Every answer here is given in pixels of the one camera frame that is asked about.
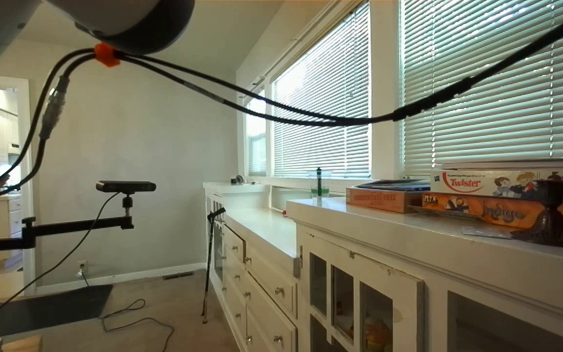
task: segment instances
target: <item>microphone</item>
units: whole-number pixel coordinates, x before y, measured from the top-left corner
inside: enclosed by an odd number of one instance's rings
[[[219,218],[221,214],[225,214],[225,208],[219,208],[219,210],[207,214],[207,219],[215,219],[215,218]]]

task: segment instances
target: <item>ceiling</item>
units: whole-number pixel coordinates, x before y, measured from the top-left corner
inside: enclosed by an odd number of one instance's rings
[[[284,0],[196,0],[190,26],[157,57],[209,69],[235,73],[260,34],[276,16]],[[55,43],[67,47],[92,47],[98,42],[78,32],[55,6],[43,2],[20,40]]]

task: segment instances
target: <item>box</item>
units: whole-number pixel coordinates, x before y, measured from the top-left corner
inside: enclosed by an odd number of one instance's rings
[[[536,200],[536,180],[561,178],[563,169],[514,171],[442,171],[432,178],[430,190],[442,194],[469,194],[493,198]]]
[[[426,192],[422,194],[422,210],[465,214],[493,225],[532,229],[544,206],[530,200]]]
[[[420,208],[422,192],[346,188],[346,204],[379,212],[409,214]]]

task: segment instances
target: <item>baseboard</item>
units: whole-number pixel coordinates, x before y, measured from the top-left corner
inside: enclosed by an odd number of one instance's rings
[[[178,274],[198,272],[198,270],[205,270],[205,263],[194,263],[194,264],[186,264],[186,266],[168,266],[168,268],[157,268],[157,270],[141,270],[141,272],[125,272],[125,274],[102,276],[102,278],[88,278],[88,284],[90,286],[110,286],[110,284],[119,284],[119,282],[178,276]],[[84,280],[39,286],[35,290],[35,294],[37,296],[51,296],[51,294],[61,294],[61,292],[80,290],[80,288],[86,288]]]

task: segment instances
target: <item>wall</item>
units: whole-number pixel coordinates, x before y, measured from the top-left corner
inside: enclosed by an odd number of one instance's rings
[[[260,42],[243,61],[237,83],[250,88],[272,81],[358,4],[360,0],[284,2]],[[397,0],[372,0],[372,116],[389,114],[399,104],[397,12]],[[395,124],[377,124],[372,131],[374,178],[397,178]]]
[[[16,42],[0,57],[0,77],[31,83],[31,112],[51,67],[73,49]],[[61,124],[33,182],[37,223],[94,219],[108,194],[98,180],[151,180],[159,190],[133,196],[133,231],[94,231],[41,286],[90,278],[135,278],[204,264],[205,180],[237,175],[235,114],[131,65],[88,63],[73,75]],[[123,216],[116,198],[104,218]],[[37,274],[69,253],[82,233],[41,239]]]

